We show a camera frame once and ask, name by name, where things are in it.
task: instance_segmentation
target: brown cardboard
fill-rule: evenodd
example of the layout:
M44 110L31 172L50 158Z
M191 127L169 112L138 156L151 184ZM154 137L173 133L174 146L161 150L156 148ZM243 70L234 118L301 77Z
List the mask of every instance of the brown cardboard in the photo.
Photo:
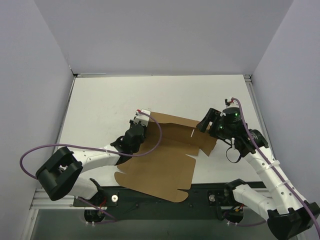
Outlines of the brown cardboard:
M152 153L133 157L118 165L121 172L114 178L123 187L149 194L171 202L182 202L188 197L197 156L201 149L207 156L214 149L216 139L200 132L198 121L152 112L162 129L162 140ZM159 129L150 120L145 142L139 153L144 153L157 143Z

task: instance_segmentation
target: flat cardboard sheet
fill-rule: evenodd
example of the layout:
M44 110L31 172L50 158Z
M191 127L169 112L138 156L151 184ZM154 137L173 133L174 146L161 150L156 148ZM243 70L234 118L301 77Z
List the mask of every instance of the flat cardboard sheet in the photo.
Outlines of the flat cardboard sheet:
M133 157L118 165L122 172L114 178L123 187L149 194L171 202L182 202L188 197L195 170L197 156L201 149L207 156L216 145L216 139L200 132L198 121L152 112L162 129L162 140L152 153ZM159 129L150 120L145 142L139 153L144 153L157 143Z

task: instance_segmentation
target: purple cable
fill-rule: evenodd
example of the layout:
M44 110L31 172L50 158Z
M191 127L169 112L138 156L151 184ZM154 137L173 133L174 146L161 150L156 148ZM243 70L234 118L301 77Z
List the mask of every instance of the purple cable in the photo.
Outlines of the purple cable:
M226 218L227 213L228 213L228 211L224 212L224 214L223 214L224 218ZM256 227L256 226L259 226L259 225L262 225L262 224L266 223L265 220L259 221L259 222L256 222L256 223L250 223L250 224L241 224L241 223L240 224L235 224L234 222L229 221L229 220L228 220L228 222L230 224L232 224L232 225L235 225L236 227Z
M98 211L100 211L100 212L103 213L104 215L109 216L110 218L113 219L112 221L105 221L105 222L102 222L102 223L114 223L114 222L117 221L116 218L115 218L114 216L112 216L110 213L107 213L105 210L102 210L101 208L99 208L99 207L91 204L90 202L88 202L87 200L83 199L82 197L78 197L77 199L78 199L79 201L81 201L81 202L83 202L83 203L85 203L85 204L87 204L87 205L89 205L89 206L97 209Z
M54 144L46 144L46 145L41 145L41 146L37 146L37 147L34 147L28 151L26 151L20 158L20 161L19 161L19 164L20 164L20 168L22 169L22 171L27 174L29 177L33 178L33 179L37 179L37 177L35 175L32 175L30 172L28 172L26 170L26 168L24 167L23 165L23 160L25 158L26 155L28 155L29 153L33 152L33 151L36 151L38 149L43 149L43 148L49 148L49 147L70 147L70 148L75 148L75 149L85 149L85 150L92 150L92 151L99 151L99 152L108 152L108 153L111 153L111 154L117 154L117 155L120 155L120 156L126 156L126 157L142 157L142 156L145 156L145 155L148 155L149 153L151 153L152 151L154 151L160 144L161 142L161 139L162 139L162 130L161 130L161 126L160 124L158 123L158 121L153 117L153 116L150 116L149 114L147 113L144 113L140 110L138 110L138 112L142 115L146 115L147 117L151 118L155 124L158 126L159 128L159 132L160 132L160 136L159 136L159 140L158 142L156 143L156 145L149 151L146 151L144 153L141 153L141 154L135 154L135 155L132 155L132 154L126 154L126 153L121 153L121 152L117 152L117 151L111 151L111 150L106 150L104 148L97 148L97 147L88 147L88 146L78 146L78 145L72 145L72 144L64 144L64 143L54 143Z
M243 126L245 128L246 133L248 134L253 146L256 148L256 150L259 152L259 154L263 157L263 159L270 165L271 162L269 161L269 159L264 155L264 153L259 149L258 145L256 144L254 138L252 137L252 135L249 132L249 129L247 127L246 121L245 121L245 117L244 117L244 113L242 110L242 106L240 101L237 98L231 98L232 101L236 101L239 105L239 110L240 110L240 114L241 114L241 118L242 118L242 123ZM280 174L280 172L274 167L271 167L273 169L273 171L275 172L275 174L279 177L279 179L284 183L285 179L282 177L282 175ZM312 219L315 229L318 233L319 239L320 239L320 226L317 222L317 219L315 218L315 216L312 214L312 212L310 211L309 207L306 205L306 203L301 199L301 197L290 187L290 185L288 183L284 184L286 186L286 188L296 197L296 199L302 204L302 206L305 208L306 212L309 214L310 218Z

